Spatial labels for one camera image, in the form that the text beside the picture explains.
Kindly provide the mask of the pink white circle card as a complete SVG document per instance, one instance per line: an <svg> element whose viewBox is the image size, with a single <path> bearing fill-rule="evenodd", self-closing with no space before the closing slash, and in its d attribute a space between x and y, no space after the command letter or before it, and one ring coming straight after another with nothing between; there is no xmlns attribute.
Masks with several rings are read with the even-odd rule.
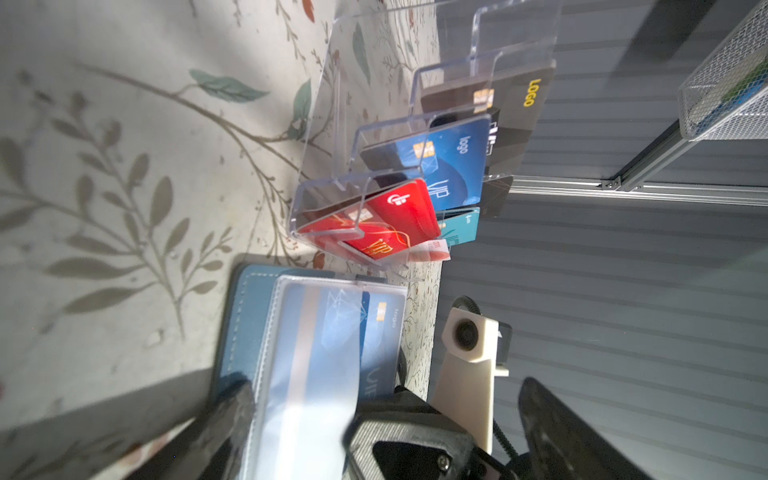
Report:
<svg viewBox="0 0 768 480"><path fill-rule="evenodd" d="M445 239L425 241L408 251L409 262L444 262L450 259L450 248Z"/></svg>

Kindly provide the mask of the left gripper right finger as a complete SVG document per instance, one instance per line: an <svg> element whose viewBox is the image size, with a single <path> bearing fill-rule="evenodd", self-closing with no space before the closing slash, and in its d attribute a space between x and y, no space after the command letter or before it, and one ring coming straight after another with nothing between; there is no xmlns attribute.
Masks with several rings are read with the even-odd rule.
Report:
<svg viewBox="0 0 768 480"><path fill-rule="evenodd" d="M534 478L651 479L532 377L522 383L518 411Z"/></svg>

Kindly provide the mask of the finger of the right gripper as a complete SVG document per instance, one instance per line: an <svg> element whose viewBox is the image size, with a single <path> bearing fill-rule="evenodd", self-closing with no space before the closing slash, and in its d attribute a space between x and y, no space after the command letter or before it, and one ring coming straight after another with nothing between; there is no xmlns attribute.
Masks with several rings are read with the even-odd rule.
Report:
<svg viewBox="0 0 768 480"><path fill-rule="evenodd" d="M472 435L407 389L358 403L342 437L350 479L496 479Z"/></svg>

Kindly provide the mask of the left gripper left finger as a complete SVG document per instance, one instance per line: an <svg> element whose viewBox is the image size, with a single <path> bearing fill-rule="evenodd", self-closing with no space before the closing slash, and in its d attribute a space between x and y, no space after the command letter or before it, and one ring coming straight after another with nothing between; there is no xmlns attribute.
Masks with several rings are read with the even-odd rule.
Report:
<svg viewBox="0 0 768 480"><path fill-rule="evenodd" d="M244 465L255 413L251 383L238 381L171 442L129 475L131 479L235 479Z"/></svg>

